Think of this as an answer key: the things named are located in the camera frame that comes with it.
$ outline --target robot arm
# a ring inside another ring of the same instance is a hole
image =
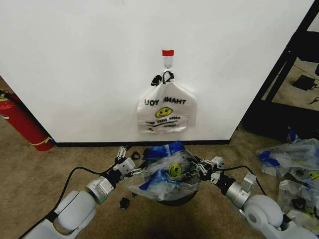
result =
[[[130,173],[135,164],[125,158],[125,147],[120,147],[115,163],[98,179],[90,182],[86,191],[72,191],[42,221],[25,232],[24,239],[72,239],[85,228],[95,216],[95,203],[103,203],[115,189],[116,184]]]
[[[268,239],[316,239],[310,231],[298,227],[280,209],[279,205],[266,195],[251,196],[251,189],[258,181],[248,173],[241,184],[224,174],[221,157],[212,161],[195,162],[202,180],[216,185],[223,195],[245,216],[248,223]]]

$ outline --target crumpled plastic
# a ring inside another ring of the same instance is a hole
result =
[[[276,177],[292,174],[297,180],[319,188],[319,141],[315,138],[256,151],[262,171]]]
[[[317,189],[307,188],[291,180],[281,181],[278,205],[298,226],[319,236],[319,191]]]
[[[193,159],[178,141],[152,147],[143,158],[146,167],[142,174],[129,179],[128,189],[156,201],[174,201],[193,194],[201,181]]]

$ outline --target pile of plastic bags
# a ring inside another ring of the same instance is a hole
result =
[[[276,177],[291,174],[297,182],[280,182],[278,203],[297,225],[319,235],[319,141],[298,139],[256,151],[262,171]]]

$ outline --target white plastic bag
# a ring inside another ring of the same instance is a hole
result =
[[[195,96],[173,80],[172,72],[166,70],[162,82],[140,99],[137,107],[140,133],[180,132],[187,127],[190,117],[195,117]]]

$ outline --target bag handle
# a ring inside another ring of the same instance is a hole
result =
[[[168,72],[168,74],[169,74],[169,78],[165,81],[165,73],[167,73],[167,72]],[[174,74],[173,74],[173,72],[170,71],[170,70],[165,70],[164,73],[163,73],[163,77],[162,77],[162,82],[163,82],[163,84],[165,85],[166,82],[170,82],[172,79],[174,79]]]
[[[169,78],[165,81],[165,74],[168,72]],[[162,81],[163,84],[165,85],[166,82],[170,82],[172,79],[174,79],[174,74],[170,70],[165,70],[163,73],[163,77],[160,75],[157,75],[154,77],[154,79],[151,82],[151,86],[158,86],[160,82]]]

